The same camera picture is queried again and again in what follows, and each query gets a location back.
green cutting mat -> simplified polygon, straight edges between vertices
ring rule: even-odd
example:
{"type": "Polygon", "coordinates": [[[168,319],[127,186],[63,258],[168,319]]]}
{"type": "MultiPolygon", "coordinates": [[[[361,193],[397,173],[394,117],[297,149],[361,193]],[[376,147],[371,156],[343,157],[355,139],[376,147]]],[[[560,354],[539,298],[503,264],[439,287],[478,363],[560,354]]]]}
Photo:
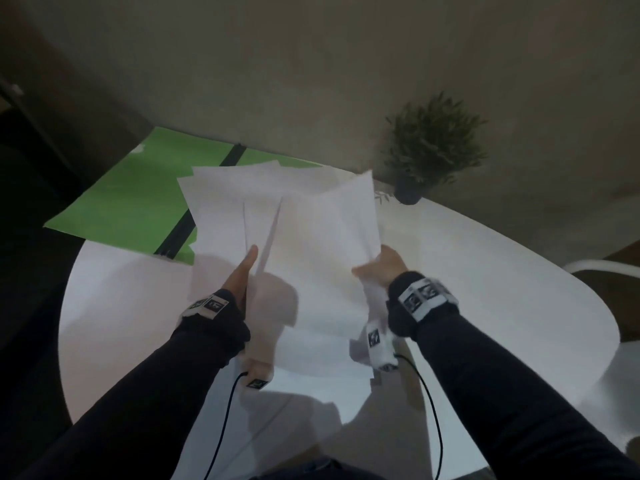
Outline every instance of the green cutting mat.
{"type": "MultiPolygon", "coordinates": [[[[192,175],[193,166],[218,166],[232,144],[155,128],[135,150],[105,173],[45,227],[118,248],[153,254],[187,211],[178,177],[192,175]]],[[[318,166],[304,160],[247,149],[238,165],[278,160],[283,166],[318,166]]],[[[188,244],[176,256],[193,264],[188,244]]]]}

black sleeve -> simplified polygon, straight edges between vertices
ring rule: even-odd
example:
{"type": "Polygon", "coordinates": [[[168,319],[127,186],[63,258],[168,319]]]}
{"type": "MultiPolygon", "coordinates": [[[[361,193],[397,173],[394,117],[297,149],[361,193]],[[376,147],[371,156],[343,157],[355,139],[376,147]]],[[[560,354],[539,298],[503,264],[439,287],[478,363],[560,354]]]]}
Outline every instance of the black sleeve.
{"type": "Polygon", "coordinates": [[[171,478],[213,379],[250,338],[233,295],[215,295],[229,301],[215,318],[183,318],[20,479],[171,478]]]}
{"type": "MultiPolygon", "coordinates": [[[[390,321],[411,317],[397,299],[421,278],[408,272],[392,283],[390,321]]],[[[432,310],[411,336],[498,478],[640,479],[633,461],[457,306],[432,310]]]]}

dark pot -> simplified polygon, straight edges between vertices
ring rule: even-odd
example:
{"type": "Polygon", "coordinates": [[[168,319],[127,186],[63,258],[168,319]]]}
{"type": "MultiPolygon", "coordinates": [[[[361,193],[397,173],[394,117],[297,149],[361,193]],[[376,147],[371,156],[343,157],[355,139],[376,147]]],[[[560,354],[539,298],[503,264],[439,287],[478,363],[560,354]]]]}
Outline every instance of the dark pot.
{"type": "Polygon", "coordinates": [[[420,201],[426,189],[426,185],[419,184],[406,173],[400,173],[396,177],[394,197],[396,197],[398,202],[404,203],[405,205],[415,205],[420,201]]]}

left hand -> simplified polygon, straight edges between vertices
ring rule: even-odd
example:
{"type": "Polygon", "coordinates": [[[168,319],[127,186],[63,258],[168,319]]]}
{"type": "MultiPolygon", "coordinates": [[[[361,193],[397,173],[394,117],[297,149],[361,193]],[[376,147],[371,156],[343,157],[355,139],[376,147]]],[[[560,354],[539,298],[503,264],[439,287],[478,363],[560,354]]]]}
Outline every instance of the left hand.
{"type": "Polygon", "coordinates": [[[246,300],[246,284],[249,281],[249,271],[255,260],[258,259],[258,246],[255,244],[251,246],[249,252],[244,257],[242,263],[229,275],[225,284],[222,285],[222,289],[231,291],[234,298],[236,298],[237,307],[244,311],[244,303],[246,300]]]}

right hand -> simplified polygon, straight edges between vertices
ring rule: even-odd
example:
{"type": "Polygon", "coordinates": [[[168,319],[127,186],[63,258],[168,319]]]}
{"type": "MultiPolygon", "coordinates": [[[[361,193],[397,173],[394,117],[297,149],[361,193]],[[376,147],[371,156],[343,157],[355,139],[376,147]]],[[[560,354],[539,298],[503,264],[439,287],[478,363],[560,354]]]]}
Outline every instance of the right hand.
{"type": "Polygon", "coordinates": [[[377,282],[385,289],[388,289],[391,282],[405,271],[409,270],[400,254],[385,244],[382,245],[380,255],[375,260],[351,270],[353,275],[361,280],[377,282]]]}

